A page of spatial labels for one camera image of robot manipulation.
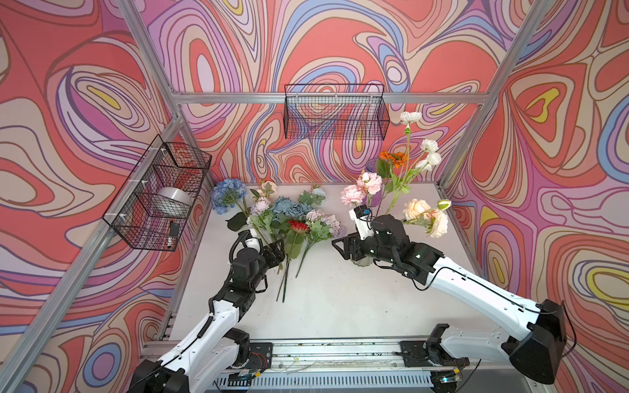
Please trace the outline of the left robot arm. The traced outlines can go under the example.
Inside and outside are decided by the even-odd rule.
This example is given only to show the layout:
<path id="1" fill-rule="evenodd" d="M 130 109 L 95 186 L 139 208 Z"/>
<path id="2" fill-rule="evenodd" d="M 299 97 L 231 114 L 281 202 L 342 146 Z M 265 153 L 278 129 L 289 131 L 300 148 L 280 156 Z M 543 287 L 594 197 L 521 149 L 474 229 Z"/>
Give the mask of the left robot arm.
<path id="1" fill-rule="evenodd" d="M 258 239 L 229 252 L 229 273 L 208 301 L 208 313 L 157 361 L 144 360 L 134 371 L 129 392 L 204 392 L 224 370 L 242 368 L 251 356 L 250 336 L 236 327 L 249 311 L 268 271 L 285 259 L 284 242 L 268 246 Z"/>

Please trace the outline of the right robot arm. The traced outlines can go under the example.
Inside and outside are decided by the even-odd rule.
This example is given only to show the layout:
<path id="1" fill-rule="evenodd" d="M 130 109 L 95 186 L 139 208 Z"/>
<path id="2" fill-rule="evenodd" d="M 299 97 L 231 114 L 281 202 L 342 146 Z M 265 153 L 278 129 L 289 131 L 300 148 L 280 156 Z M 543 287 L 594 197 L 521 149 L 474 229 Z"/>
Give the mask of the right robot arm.
<path id="1" fill-rule="evenodd" d="M 370 219 L 351 212 L 356 231 L 332 241 L 344 260 L 366 257 L 382 270 L 399 273 L 418 291 L 435 289 L 475 309 L 496 324 L 494 330 L 465 331 L 437 324 L 411 366 L 458 366 L 469 359 L 509 363 L 524 377 L 555 383 L 567 344 L 568 318 L 563 304 L 541 303 L 515 295 L 471 273 L 437 248 L 413 242 L 403 223 L 391 215 Z"/>

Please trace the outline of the orange gerbera flower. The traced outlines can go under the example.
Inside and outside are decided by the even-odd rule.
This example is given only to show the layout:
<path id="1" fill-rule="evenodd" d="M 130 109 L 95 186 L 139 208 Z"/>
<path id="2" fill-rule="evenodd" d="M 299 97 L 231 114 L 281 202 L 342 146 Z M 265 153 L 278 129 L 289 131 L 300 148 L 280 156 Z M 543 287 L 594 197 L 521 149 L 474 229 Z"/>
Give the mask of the orange gerbera flower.
<path id="1" fill-rule="evenodd" d="M 395 193 L 402 185 L 408 161 L 406 154 L 401 152 L 380 152 L 376 160 L 376 173 L 383 180 L 383 195 Z"/>

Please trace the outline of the pink peony flower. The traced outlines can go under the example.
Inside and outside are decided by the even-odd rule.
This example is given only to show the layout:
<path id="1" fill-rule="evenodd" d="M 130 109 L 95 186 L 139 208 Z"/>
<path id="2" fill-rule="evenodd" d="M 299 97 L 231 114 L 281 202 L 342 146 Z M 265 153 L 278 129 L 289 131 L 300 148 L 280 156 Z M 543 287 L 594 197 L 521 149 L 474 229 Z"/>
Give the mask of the pink peony flower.
<path id="1" fill-rule="evenodd" d="M 383 189 L 383 178 L 374 172 L 363 172 L 357 181 L 344 188 L 341 193 L 341 201 L 346 206 L 358 207 Z"/>

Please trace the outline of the cream white flower spray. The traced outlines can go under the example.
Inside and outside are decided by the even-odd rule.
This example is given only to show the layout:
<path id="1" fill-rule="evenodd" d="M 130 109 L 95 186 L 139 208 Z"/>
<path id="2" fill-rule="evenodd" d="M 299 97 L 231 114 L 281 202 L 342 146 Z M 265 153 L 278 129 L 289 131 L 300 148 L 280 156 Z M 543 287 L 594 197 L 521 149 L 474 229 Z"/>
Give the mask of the cream white flower spray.
<path id="1" fill-rule="evenodd" d="M 410 193 L 410 186 L 419 175 L 435 170 L 442 163 L 442 155 L 438 142 L 431 139 L 424 139 L 419 143 L 419 153 L 416 158 L 411 156 L 411 136 L 413 134 L 412 126 L 419 124 L 422 120 L 422 114 L 413 111 L 404 111 L 400 114 L 400 122 L 404 125 L 405 150 L 404 153 L 408 157 L 405 169 L 405 177 L 402 185 L 395 193 L 386 195 L 390 197 L 387 213 L 391 214 L 402 196 Z M 427 201 L 414 198 L 405 204 L 402 212 L 402 223 L 415 225 L 423 228 L 426 234 L 431 238 L 439 238 L 448 231 L 449 219 L 447 210 L 451 207 L 451 201 L 441 200 L 436 206 L 432 207 Z"/>

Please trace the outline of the clear glass vase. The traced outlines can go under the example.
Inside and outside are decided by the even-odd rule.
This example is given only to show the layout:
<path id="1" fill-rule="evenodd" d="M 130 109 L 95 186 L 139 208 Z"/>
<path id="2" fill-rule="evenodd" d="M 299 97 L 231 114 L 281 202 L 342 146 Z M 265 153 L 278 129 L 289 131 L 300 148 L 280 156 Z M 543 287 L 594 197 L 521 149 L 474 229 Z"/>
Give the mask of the clear glass vase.
<path id="1" fill-rule="evenodd" d="M 367 267 L 373 264 L 373 257 L 365 256 L 360 260 L 352 260 L 352 263 L 358 267 Z"/>

